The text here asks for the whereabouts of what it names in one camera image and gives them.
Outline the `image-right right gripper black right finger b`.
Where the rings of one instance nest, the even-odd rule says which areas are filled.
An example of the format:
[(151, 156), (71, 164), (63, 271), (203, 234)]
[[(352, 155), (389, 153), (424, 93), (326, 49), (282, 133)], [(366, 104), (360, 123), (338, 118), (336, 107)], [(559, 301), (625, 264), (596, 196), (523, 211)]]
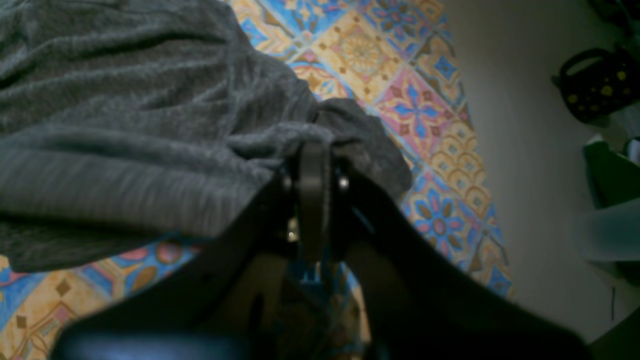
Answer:
[(366, 360), (590, 359), (576, 333), (451, 264), (349, 161), (338, 160), (334, 181), (331, 248), (362, 291), (371, 338)]

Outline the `image-right right gripper black left finger a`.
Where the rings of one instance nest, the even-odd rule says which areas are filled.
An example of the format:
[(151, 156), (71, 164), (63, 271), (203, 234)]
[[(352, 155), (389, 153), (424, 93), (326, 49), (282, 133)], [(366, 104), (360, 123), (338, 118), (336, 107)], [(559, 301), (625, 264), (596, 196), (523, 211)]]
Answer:
[(323, 259), (329, 148), (302, 145), (178, 271), (61, 331), (52, 360), (276, 360), (271, 323), (290, 261)]

